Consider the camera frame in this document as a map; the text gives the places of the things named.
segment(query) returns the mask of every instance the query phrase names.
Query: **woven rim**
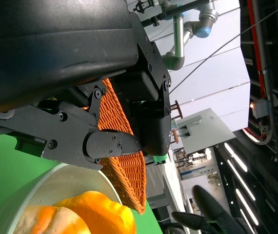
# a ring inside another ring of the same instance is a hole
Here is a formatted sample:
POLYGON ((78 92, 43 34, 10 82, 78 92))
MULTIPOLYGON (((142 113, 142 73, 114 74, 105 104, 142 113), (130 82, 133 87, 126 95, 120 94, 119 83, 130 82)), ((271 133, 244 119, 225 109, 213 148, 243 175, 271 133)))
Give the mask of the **woven rim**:
MULTIPOLYGON (((101 99, 99 129, 115 129, 133 133, 109 79, 103 80, 107 88, 101 99)), ((146 175, 142 152, 137 154, 104 158, 102 172, 115 186, 124 205, 139 214, 145 211, 146 175)))

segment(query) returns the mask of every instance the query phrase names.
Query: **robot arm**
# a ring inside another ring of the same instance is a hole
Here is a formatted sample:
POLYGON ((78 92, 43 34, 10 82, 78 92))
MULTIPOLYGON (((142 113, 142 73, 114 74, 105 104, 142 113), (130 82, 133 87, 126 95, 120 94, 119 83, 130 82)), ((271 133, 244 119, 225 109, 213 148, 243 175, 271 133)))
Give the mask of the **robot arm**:
MULTIPOLYGON (((173 6, 169 0, 162 1, 162 10, 168 10, 173 6)), ((218 19, 218 12, 215 10, 214 2, 198 6, 200 11, 199 21, 186 22, 183 24, 183 14, 173 17, 174 21, 174 46, 164 56, 164 63, 169 70, 179 70, 184 64, 184 46, 194 35, 198 38, 206 38, 211 33, 213 24, 218 19)))

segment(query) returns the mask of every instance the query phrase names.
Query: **green surface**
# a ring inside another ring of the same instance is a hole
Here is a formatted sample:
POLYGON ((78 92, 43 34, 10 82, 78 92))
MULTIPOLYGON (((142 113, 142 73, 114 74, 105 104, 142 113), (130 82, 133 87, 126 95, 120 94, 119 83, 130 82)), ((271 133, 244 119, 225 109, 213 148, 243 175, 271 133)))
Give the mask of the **green surface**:
MULTIPOLYGON (((58 162, 31 156, 14 149, 16 139, 0 136, 0 203, 17 189, 58 165, 58 162)), ((133 211, 138 234, 161 234, 162 231, 147 203, 146 212, 133 211)))

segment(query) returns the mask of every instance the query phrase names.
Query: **ceiling light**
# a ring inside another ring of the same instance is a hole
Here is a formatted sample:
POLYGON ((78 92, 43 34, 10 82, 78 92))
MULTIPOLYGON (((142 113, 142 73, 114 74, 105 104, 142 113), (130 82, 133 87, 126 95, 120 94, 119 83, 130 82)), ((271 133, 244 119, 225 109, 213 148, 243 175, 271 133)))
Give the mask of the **ceiling light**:
POLYGON ((254 197, 254 195, 252 194, 251 190, 247 187, 247 185, 245 184, 244 180, 242 179, 242 177, 238 174, 238 172, 236 171, 235 167, 232 165, 232 163, 230 162, 230 160, 227 160, 227 162, 229 163, 231 169, 233 170, 233 172, 235 173, 235 175, 237 176, 237 178, 239 179, 239 181, 241 182, 241 184, 243 185, 243 187, 245 188, 245 190, 247 191, 248 195, 251 197, 251 199, 253 201, 256 201, 256 198, 254 197))
POLYGON ((247 226, 251 229, 252 233, 255 234, 255 232, 254 232, 254 230, 253 230, 253 228, 252 228, 250 222, 247 220, 247 217, 245 216, 245 213, 243 212, 242 209, 240 209, 240 211, 241 211, 241 213, 242 213, 242 215, 243 215, 243 217, 244 217, 244 219, 245 219, 245 222, 247 223, 247 226))
POLYGON ((243 205, 245 206, 248 214, 250 215, 250 217, 252 218, 252 220, 254 221, 254 223, 258 226, 258 220, 256 219, 255 215, 253 214, 251 208, 247 205, 246 201, 244 200, 244 197, 242 196, 241 192, 239 191, 239 189, 236 189, 236 192, 241 200, 241 202, 243 203, 243 205))
POLYGON ((246 131, 244 128, 242 129, 244 133, 253 141, 256 143, 260 143, 260 140, 256 139, 252 134, 250 134, 248 131, 246 131))
POLYGON ((226 149, 228 150, 228 152, 231 154, 231 156, 237 161, 238 165, 240 165, 240 167, 247 172, 247 167, 245 166, 245 164, 242 162, 242 160, 235 154, 235 152, 230 148, 230 146, 225 143, 224 144, 226 149))
POLYGON ((276 212, 276 210, 275 210, 274 207, 270 204, 270 202, 269 202, 267 199, 265 199, 265 201, 266 201, 267 205, 270 207, 270 209, 271 209, 273 212, 276 212))

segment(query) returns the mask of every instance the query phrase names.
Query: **white bowl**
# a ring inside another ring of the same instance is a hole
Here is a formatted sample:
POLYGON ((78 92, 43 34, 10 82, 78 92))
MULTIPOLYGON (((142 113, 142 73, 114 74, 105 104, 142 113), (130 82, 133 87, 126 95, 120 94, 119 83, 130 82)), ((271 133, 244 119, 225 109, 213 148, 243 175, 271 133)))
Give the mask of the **white bowl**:
POLYGON ((27 205, 53 205, 86 191, 101 192, 121 204, 102 172, 63 163, 24 185, 0 206, 0 234, 13 233, 27 205))

